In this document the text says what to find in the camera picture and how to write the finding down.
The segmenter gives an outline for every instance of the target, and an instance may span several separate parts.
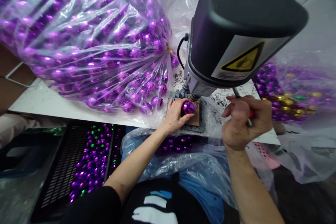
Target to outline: power cord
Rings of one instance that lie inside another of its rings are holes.
[[[181,67],[183,68],[183,70],[184,70],[184,66],[183,66],[181,58],[180,58],[180,48],[181,48],[181,45],[182,45],[183,41],[188,41],[188,39],[189,39],[189,34],[186,33],[184,35],[184,37],[181,39],[181,41],[180,41],[180,43],[179,43],[179,45],[177,47],[177,58],[178,58],[178,60],[179,60],[179,62],[181,64]]]

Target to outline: cardboard box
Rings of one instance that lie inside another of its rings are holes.
[[[8,108],[26,90],[25,86],[12,82],[5,77],[21,62],[6,47],[0,44],[0,116],[6,113]],[[24,85],[31,85],[36,76],[29,66],[22,64],[10,77]]]

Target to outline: black plastic crate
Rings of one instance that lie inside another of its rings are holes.
[[[125,135],[125,126],[71,120],[31,212],[30,223],[59,221],[64,215],[70,204],[71,184],[78,171],[76,164],[82,160],[83,151],[88,146],[88,133],[93,126],[102,127],[103,125],[112,129],[111,137],[108,139],[110,149],[104,181],[120,164],[120,146]]]

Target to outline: hand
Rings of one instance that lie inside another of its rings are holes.
[[[166,118],[158,129],[163,130],[165,134],[169,135],[180,129],[191,117],[193,117],[195,114],[187,114],[181,117],[181,108],[183,103],[186,101],[189,101],[189,99],[180,99],[175,101],[170,99]]]
[[[272,124],[272,103],[267,100],[256,100],[252,95],[236,99],[228,96],[231,102],[225,108],[223,117],[231,115],[231,119],[224,123],[222,128],[222,140],[226,147],[240,151],[258,136],[270,131]],[[254,111],[253,126],[246,125],[250,116],[250,108]]]

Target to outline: yellow warning triangle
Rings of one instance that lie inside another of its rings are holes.
[[[223,65],[221,70],[231,72],[249,72],[253,70],[258,62],[264,44],[264,42],[260,42],[259,44],[253,46],[237,58]]]

